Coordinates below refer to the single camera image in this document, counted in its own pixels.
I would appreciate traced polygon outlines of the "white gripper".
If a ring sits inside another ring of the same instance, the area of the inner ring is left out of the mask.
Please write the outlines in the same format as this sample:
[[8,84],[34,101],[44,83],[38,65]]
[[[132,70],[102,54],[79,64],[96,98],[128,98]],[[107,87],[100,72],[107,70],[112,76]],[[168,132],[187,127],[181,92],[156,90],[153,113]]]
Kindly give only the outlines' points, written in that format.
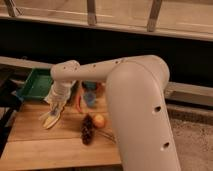
[[51,107],[50,115],[55,116],[57,114],[61,114],[65,109],[66,102],[71,96],[72,87],[74,86],[75,82],[58,82],[54,81],[51,85],[49,93],[44,98],[44,100],[48,104],[54,104]]

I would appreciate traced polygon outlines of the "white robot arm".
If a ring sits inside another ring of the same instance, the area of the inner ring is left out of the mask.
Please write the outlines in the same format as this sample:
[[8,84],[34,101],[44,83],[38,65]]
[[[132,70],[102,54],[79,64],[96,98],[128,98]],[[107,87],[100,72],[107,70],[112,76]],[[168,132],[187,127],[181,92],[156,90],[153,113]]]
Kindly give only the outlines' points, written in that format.
[[65,99],[69,84],[103,82],[109,117],[124,171],[181,171],[165,104],[169,68],[158,56],[124,57],[52,66],[51,97]]

